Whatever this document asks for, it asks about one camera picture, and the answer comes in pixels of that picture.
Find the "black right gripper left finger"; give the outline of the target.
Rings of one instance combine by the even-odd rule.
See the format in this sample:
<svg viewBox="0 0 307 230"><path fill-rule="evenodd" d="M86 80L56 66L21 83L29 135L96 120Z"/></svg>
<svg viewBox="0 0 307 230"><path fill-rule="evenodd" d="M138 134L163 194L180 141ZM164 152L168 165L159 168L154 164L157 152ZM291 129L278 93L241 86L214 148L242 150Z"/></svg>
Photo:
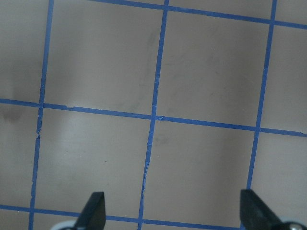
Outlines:
<svg viewBox="0 0 307 230"><path fill-rule="evenodd" d="M73 230L103 230L106 224L104 192L93 192L77 218Z"/></svg>

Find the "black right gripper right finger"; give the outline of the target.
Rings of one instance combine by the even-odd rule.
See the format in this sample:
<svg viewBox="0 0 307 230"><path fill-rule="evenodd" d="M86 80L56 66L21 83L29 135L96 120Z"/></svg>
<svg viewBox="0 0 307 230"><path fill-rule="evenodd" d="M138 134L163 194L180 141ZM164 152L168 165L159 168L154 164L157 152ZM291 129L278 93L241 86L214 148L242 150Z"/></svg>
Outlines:
<svg viewBox="0 0 307 230"><path fill-rule="evenodd" d="M251 189L240 191L240 220L246 230L287 230L288 224Z"/></svg>

